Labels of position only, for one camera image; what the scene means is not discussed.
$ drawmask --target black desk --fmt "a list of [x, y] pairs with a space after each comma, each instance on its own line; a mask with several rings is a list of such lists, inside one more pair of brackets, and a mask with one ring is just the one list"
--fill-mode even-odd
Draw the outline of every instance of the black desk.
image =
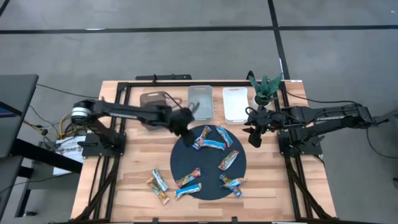
[[[56, 166], [78, 174], [81, 171], [81, 163], [17, 138], [38, 79], [38, 75], [0, 75], [0, 101], [22, 112], [22, 116], [0, 118], [0, 190], [2, 190], [0, 192], [0, 219], [12, 191], [12, 187], [9, 186], [15, 183], [17, 176], [28, 179], [38, 176], [36, 175], [38, 172], [35, 172], [36, 168], [21, 166], [24, 157], [43, 162], [47, 167]], [[30, 194], [28, 186], [29, 184], [25, 185], [16, 217], [24, 214]]]

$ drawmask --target concrete floor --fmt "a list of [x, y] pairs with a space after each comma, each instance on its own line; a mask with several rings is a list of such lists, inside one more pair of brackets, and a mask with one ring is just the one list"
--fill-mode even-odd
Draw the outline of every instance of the concrete floor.
[[[275, 8], [280, 26], [398, 24], [394, 0], [277, 0]], [[267, 2], [11, 0], [0, 17], [0, 29], [226, 25], [271, 25]], [[291, 79], [304, 81], [309, 98], [358, 101], [374, 116], [398, 107], [398, 30], [284, 31], [281, 35]], [[41, 84], [91, 96], [98, 95], [103, 80], [133, 80], [153, 73], [242, 79], [249, 70], [270, 77], [280, 72], [272, 31], [0, 35], [0, 74], [36, 73]], [[38, 87], [31, 105], [45, 119], [57, 122], [78, 100]], [[31, 111], [26, 119], [43, 123]], [[379, 151], [398, 156], [389, 125], [369, 133]], [[32, 143], [41, 140], [27, 127], [19, 137]], [[372, 152], [363, 130], [327, 134], [322, 147], [338, 216], [396, 223], [398, 190], [392, 178], [398, 177], [397, 161]], [[1, 223], [67, 220], [77, 186], [69, 184], [64, 190], [33, 191], [27, 208], [39, 215], [28, 218], [13, 217], [23, 186], [15, 187]]]

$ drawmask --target wooden tabletop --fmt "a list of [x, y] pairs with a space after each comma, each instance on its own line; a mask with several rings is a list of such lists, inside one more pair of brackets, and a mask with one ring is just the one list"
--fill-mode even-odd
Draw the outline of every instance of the wooden tabletop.
[[[195, 82], [195, 80], [176, 82]], [[100, 97], [113, 103], [117, 84], [117, 81], [103, 82]], [[302, 82], [286, 80], [285, 84], [292, 94], [305, 97]], [[177, 186], [170, 171], [170, 155], [177, 137], [165, 129], [147, 131], [140, 122], [127, 120], [126, 152], [119, 165], [112, 222], [151, 222], [153, 217], [158, 217], [160, 222], [215, 222], [230, 221], [231, 217], [235, 216], [239, 221], [294, 220], [285, 161], [279, 154], [276, 133], [265, 133], [262, 136], [262, 146], [255, 148], [248, 143], [249, 134], [242, 131], [243, 125], [227, 125], [224, 121], [222, 95], [224, 87], [227, 86], [213, 87], [214, 118], [206, 123], [194, 122], [190, 127], [203, 124], [220, 125], [231, 131], [241, 141], [247, 159], [245, 177], [248, 178], [248, 181], [240, 186], [243, 197], [239, 199], [234, 194], [230, 194], [225, 198], [209, 201], [186, 195], [178, 201], [175, 200], [174, 190], [177, 189]], [[187, 86], [133, 87], [129, 104], [139, 106], [141, 94], [162, 90], [173, 97], [181, 98], [182, 105], [187, 105], [187, 88]], [[247, 86], [247, 88], [250, 104], [255, 92], [251, 86]], [[292, 96], [289, 96], [289, 103], [290, 106], [308, 105], [306, 100]], [[102, 118], [101, 121], [109, 126], [111, 119]], [[97, 159], [97, 157], [90, 157], [84, 161], [71, 218], [78, 216], [87, 206]], [[302, 163], [309, 191], [327, 213], [335, 216], [335, 208], [323, 164], [313, 156], [302, 156]], [[101, 172], [101, 167], [102, 165], [99, 166], [98, 173]], [[159, 168], [161, 175], [170, 186], [166, 192], [170, 201], [164, 206], [145, 183], [152, 175], [151, 170], [156, 167]], [[98, 183], [99, 177], [100, 175], [97, 175], [96, 183]], [[297, 193], [300, 211], [305, 217], [302, 194], [299, 189], [297, 189]], [[103, 197], [100, 217], [104, 217], [107, 197], [108, 191]]]

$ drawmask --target black floor stripe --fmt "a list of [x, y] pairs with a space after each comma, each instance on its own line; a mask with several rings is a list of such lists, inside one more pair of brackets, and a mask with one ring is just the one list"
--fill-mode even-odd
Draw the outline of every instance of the black floor stripe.
[[278, 50], [280, 63], [282, 65], [282, 70], [283, 70], [283, 73], [284, 73], [284, 79], [290, 80], [289, 69], [287, 68], [287, 62], [286, 62], [284, 46], [282, 44], [282, 37], [280, 36], [280, 32], [279, 32], [279, 29], [278, 29], [278, 20], [277, 20], [277, 17], [276, 17], [275, 6], [274, 6], [273, 0], [268, 0], [268, 6], [269, 6], [269, 12], [271, 14], [272, 26], [275, 28], [274, 29], [274, 35], [275, 35], [276, 47], [277, 47], [277, 50]]
[[106, 29], [0, 30], [0, 34], [112, 34], [140, 32], [260, 31], [273, 29], [274, 28], [272, 26], [148, 27]]
[[6, 10], [6, 7], [8, 5], [8, 3], [10, 2], [10, 0], [5, 0], [2, 4], [2, 6], [0, 7], [0, 17], [1, 15], [4, 13], [4, 10]]
[[363, 26], [280, 26], [279, 30], [383, 30], [398, 29], [398, 25]]

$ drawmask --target green plant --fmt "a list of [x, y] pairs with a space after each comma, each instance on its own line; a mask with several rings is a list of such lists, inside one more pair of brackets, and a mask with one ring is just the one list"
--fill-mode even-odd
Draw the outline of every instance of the green plant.
[[256, 78], [249, 76], [250, 83], [256, 90], [256, 96], [254, 100], [258, 105], [267, 105], [270, 101], [276, 98], [271, 98], [273, 94], [278, 90], [279, 84], [282, 81], [282, 74], [276, 76], [273, 80], [268, 83], [268, 77], [264, 75], [262, 77], [261, 85], [257, 83]]

